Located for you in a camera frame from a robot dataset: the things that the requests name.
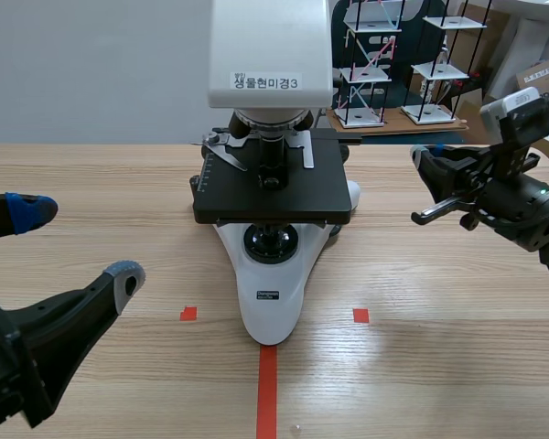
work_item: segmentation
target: label sticker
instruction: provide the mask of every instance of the label sticker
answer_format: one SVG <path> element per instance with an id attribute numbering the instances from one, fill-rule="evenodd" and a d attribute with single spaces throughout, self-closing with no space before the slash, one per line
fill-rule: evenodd
<path id="1" fill-rule="evenodd" d="M 261 71 L 233 71 L 230 73 L 232 90 L 303 90 L 302 73 L 277 73 Z"/>
<path id="2" fill-rule="evenodd" d="M 538 80 L 539 78 L 542 78 L 543 76 L 549 75 L 549 67 L 547 69 L 537 71 L 536 73 L 532 74 L 531 76 L 527 76 L 524 78 L 524 82 L 528 83 L 532 80 Z"/>
<path id="3" fill-rule="evenodd" d="M 278 300 L 279 292 L 278 291 L 257 291 L 256 299 L 257 300 Z"/>
<path id="4" fill-rule="evenodd" d="M 511 112 L 512 110 L 515 110 L 523 106 L 525 103 L 537 99 L 538 97 L 539 92 L 532 87 L 522 91 L 517 91 L 513 95 L 504 99 L 505 110 L 506 112 Z"/>

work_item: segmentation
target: white wall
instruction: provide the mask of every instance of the white wall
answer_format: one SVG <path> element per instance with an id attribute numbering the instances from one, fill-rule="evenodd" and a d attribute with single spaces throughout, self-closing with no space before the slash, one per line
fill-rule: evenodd
<path id="1" fill-rule="evenodd" d="M 206 103 L 209 21 L 210 0 L 0 0 L 0 143 L 198 142 L 231 114 Z"/>

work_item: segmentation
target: white shelf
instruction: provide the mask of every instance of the white shelf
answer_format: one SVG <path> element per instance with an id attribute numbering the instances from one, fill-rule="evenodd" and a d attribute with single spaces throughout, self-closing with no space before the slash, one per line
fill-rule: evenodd
<path id="1" fill-rule="evenodd" d="M 413 66 L 413 69 L 422 74 L 427 80 L 466 80 L 468 78 L 466 73 L 456 69 L 451 64 L 436 64 L 433 76 L 431 76 L 432 68 L 433 62 Z"/>
<path id="2" fill-rule="evenodd" d="M 403 112 L 409 116 L 415 124 L 417 125 L 430 125 L 433 123 L 453 123 L 456 121 L 456 118 L 451 118 L 451 114 L 445 112 L 440 105 L 435 105 L 433 103 L 424 105 L 423 113 L 421 114 L 421 119 L 419 119 L 419 113 L 421 112 L 421 105 L 407 105 L 406 107 L 401 107 Z"/>
<path id="3" fill-rule="evenodd" d="M 401 10 L 403 8 L 404 0 L 357 0 L 351 2 L 351 5 L 346 10 L 344 16 L 344 23 L 356 23 L 360 18 L 360 23 L 370 23 L 373 25 L 380 25 L 387 29 L 394 29 L 390 27 L 389 21 L 397 23 L 400 20 Z"/>
<path id="4" fill-rule="evenodd" d="M 427 23 L 439 27 L 443 30 L 460 30 L 460 29 L 482 29 L 485 28 L 481 23 L 470 20 L 466 16 L 446 16 L 446 19 L 441 26 L 442 16 L 425 16 L 424 21 Z"/>
<path id="5" fill-rule="evenodd" d="M 356 30 L 355 21 L 346 22 L 346 26 L 356 34 L 388 34 L 398 33 L 401 29 L 392 27 L 388 21 L 361 21 Z"/>
<path id="6" fill-rule="evenodd" d="M 357 67 L 354 69 L 352 80 L 350 80 L 351 68 L 345 67 L 339 69 L 341 76 L 343 76 L 349 84 L 372 84 L 374 82 L 391 82 L 384 70 L 378 67 L 369 67 L 364 71 L 363 67 Z"/>
<path id="7" fill-rule="evenodd" d="M 338 120 L 341 123 L 341 126 L 344 128 L 370 128 L 374 126 L 384 126 L 384 123 L 381 122 L 381 118 L 378 114 L 373 113 L 368 108 L 350 108 L 348 112 L 348 123 L 345 123 L 346 108 L 337 108 L 334 110 L 338 116 Z"/>

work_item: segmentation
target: white microscope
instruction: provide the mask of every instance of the white microscope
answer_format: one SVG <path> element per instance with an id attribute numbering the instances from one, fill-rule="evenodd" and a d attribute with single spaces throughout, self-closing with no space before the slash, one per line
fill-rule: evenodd
<path id="1" fill-rule="evenodd" d="M 309 129 L 332 102 L 327 0 L 213 0 L 209 102 L 233 108 L 206 134 L 191 178 L 196 222 L 212 224 L 259 343 L 293 331 L 319 254 L 358 206 L 339 140 Z"/>

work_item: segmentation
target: black stage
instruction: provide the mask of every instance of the black stage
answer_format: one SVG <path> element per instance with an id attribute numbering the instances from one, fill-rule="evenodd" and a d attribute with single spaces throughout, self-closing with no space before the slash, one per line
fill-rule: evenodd
<path id="1" fill-rule="evenodd" d="M 246 172 L 207 153 L 193 210 L 199 224 L 313 223 L 348 224 L 351 201 L 338 140 L 314 139 L 314 169 L 303 168 L 303 150 L 287 147 L 288 186 L 259 186 L 259 141 L 227 151 Z"/>

